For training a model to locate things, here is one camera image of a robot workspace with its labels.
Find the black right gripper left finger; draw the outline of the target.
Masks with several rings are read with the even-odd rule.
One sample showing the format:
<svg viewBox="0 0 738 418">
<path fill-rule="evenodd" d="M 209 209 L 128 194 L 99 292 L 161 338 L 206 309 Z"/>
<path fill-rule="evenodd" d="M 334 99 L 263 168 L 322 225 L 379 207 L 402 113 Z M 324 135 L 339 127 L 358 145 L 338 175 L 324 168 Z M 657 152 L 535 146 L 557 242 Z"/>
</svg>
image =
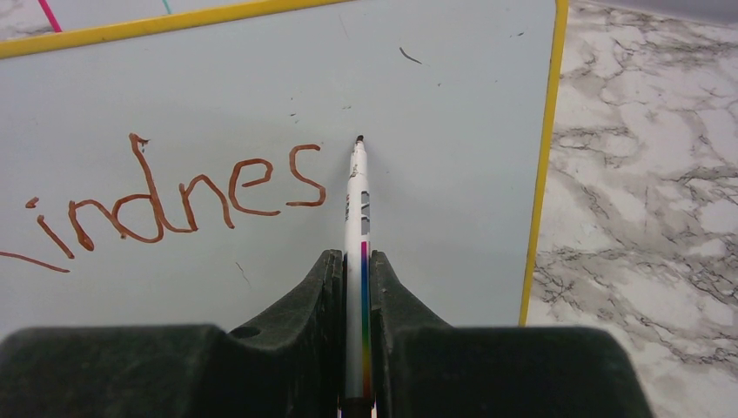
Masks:
<svg viewBox="0 0 738 418">
<path fill-rule="evenodd" d="M 33 327 L 1 345 L 4 417 L 333 417 L 342 255 L 230 332 Z"/>
</svg>

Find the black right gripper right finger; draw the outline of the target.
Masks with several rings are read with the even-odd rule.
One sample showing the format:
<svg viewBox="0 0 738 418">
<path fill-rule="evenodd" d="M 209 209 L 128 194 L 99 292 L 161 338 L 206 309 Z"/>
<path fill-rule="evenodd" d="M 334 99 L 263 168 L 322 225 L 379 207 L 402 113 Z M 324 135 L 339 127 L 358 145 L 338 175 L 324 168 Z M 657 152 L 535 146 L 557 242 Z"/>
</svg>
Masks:
<svg viewBox="0 0 738 418">
<path fill-rule="evenodd" d="M 592 327 L 454 327 L 371 257 L 380 417 L 649 417 L 623 347 Z"/>
</svg>

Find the white rainbow marker pen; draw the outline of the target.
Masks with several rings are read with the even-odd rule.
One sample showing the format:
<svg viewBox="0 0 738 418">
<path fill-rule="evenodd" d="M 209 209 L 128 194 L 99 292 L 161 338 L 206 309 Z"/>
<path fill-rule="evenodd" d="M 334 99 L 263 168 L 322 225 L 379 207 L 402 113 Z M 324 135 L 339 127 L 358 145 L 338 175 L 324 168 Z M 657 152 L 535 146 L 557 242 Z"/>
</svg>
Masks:
<svg viewBox="0 0 738 418">
<path fill-rule="evenodd" d="M 357 136 L 350 157 L 344 239 L 345 366 L 339 408 L 343 417 L 370 417 L 372 332 L 369 259 L 370 193 L 365 140 Z"/>
</svg>

